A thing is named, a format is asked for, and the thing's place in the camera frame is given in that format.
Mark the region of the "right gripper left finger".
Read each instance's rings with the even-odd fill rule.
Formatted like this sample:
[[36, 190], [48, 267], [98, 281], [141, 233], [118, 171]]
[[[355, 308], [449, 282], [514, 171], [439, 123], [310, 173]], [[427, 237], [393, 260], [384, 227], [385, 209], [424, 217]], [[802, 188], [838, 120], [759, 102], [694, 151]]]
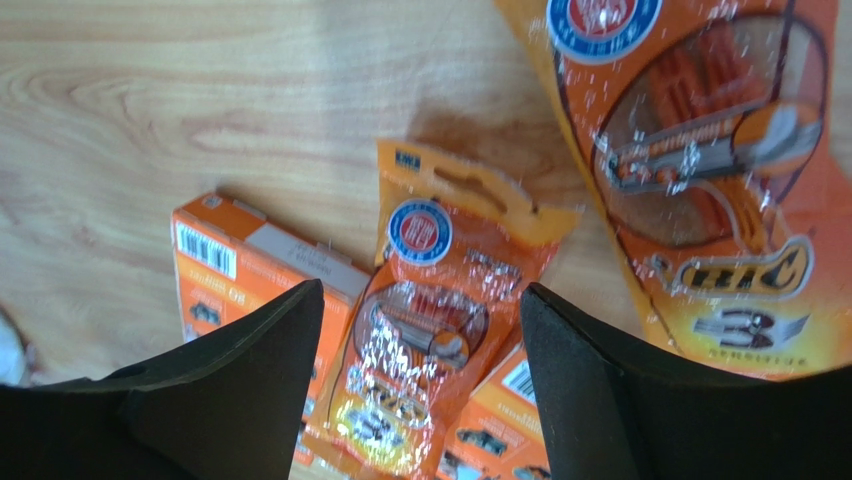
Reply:
[[323, 311], [309, 280], [103, 379], [3, 387], [2, 477], [287, 478]]

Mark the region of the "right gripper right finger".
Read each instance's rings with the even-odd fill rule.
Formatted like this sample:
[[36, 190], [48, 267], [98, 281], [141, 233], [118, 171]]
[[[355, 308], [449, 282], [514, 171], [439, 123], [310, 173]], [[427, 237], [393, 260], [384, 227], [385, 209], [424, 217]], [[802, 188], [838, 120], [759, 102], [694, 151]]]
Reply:
[[521, 300], [556, 479], [847, 479], [851, 370], [773, 382], [708, 367], [541, 284]]

